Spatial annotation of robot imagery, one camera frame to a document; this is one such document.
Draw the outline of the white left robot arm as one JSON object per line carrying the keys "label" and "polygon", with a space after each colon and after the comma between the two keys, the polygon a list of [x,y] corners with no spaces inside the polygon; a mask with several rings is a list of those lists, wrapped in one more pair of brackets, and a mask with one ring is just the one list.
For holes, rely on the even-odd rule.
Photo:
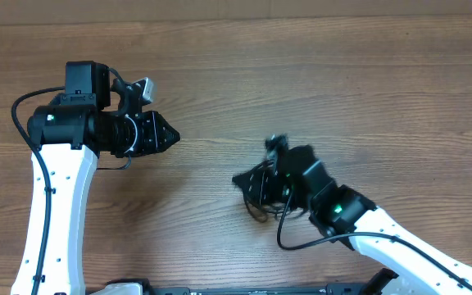
{"label": "white left robot arm", "polygon": [[22,126],[11,118],[32,154],[33,193],[25,250],[13,294],[84,294],[85,213],[101,152],[131,161],[166,151],[180,140],[152,103],[149,78],[127,82],[95,61],[66,63],[65,83],[54,87]]}

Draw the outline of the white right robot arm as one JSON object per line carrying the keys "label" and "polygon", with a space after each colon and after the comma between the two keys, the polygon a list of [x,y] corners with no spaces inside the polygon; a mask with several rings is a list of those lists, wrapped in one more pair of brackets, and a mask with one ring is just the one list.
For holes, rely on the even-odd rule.
{"label": "white right robot arm", "polygon": [[[337,184],[310,145],[270,147],[264,161],[232,182],[255,219],[278,218],[276,242],[285,251],[340,242],[386,266],[417,293],[472,294],[472,266],[418,238],[355,189]],[[284,222],[293,211],[306,214],[320,238],[284,244]]]}

